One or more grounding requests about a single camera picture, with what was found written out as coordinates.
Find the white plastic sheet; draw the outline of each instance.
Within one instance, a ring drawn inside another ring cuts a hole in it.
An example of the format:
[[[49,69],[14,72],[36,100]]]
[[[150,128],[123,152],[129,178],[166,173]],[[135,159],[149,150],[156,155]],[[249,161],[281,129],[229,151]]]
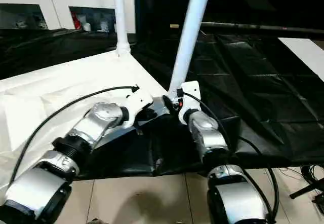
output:
[[[130,55],[118,57],[115,51],[36,70],[0,81],[0,195],[4,193],[24,142],[51,113],[83,95],[116,86],[134,86],[153,97],[167,92]],[[18,171],[35,164],[52,141],[62,137],[99,101],[122,104],[129,89],[88,98],[50,120],[36,135]],[[117,132],[108,137],[125,133]]]

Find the black metal rod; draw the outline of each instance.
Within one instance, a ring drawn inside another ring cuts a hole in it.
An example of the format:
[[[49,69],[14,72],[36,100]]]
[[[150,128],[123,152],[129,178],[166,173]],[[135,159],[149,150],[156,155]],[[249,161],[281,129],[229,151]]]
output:
[[[298,190],[298,191],[292,193],[289,196],[290,196],[290,198],[294,199],[294,198],[296,198],[298,196],[301,196],[301,195],[303,195],[303,194],[305,194],[307,192],[310,192],[310,191],[316,189],[321,184],[324,184],[324,178],[321,178],[320,180],[317,180],[316,182],[310,184],[309,186],[306,186],[306,187],[302,188],[301,190]]]

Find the silver robot arm segment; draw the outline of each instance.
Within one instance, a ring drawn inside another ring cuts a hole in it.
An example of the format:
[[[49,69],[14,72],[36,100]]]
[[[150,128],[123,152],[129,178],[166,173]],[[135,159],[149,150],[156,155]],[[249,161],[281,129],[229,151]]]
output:
[[[55,139],[53,150],[8,188],[0,223],[54,223],[70,195],[70,184],[105,132],[131,127],[136,114],[152,103],[152,97],[139,89],[122,106],[95,104],[64,138]]]
[[[243,170],[228,162],[230,151],[218,123],[201,111],[198,101],[183,92],[200,100],[198,82],[185,82],[179,89],[178,96],[182,96],[179,120],[188,125],[201,162],[209,171],[207,197],[211,223],[266,223],[261,196]]]

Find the white metal tube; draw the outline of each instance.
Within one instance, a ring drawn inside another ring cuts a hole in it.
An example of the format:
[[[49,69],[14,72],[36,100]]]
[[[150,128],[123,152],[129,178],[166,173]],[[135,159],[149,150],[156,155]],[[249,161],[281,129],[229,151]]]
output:
[[[115,16],[117,28],[117,53],[122,55],[131,51],[130,44],[127,39],[124,0],[115,1]]]
[[[173,101],[177,98],[176,90],[179,89],[181,84],[186,80],[207,1],[208,0],[189,1],[169,88],[169,97]]]

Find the black tarp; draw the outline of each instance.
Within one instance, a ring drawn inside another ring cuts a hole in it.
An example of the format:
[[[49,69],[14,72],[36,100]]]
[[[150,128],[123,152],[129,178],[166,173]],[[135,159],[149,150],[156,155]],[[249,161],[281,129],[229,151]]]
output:
[[[132,46],[133,56],[166,89],[178,43],[174,34]],[[0,78],[106,52],[114,44],[115,37],[95,32],[0,30]],[[324,163],[324,84],[277,38],[200,34],[187,80],[199,81],[202,100],[222,120],[244,167]],[[162,116],[142,130],[144,135],[133,131],[96,149],[80,178],[202,170],[177,117]]]

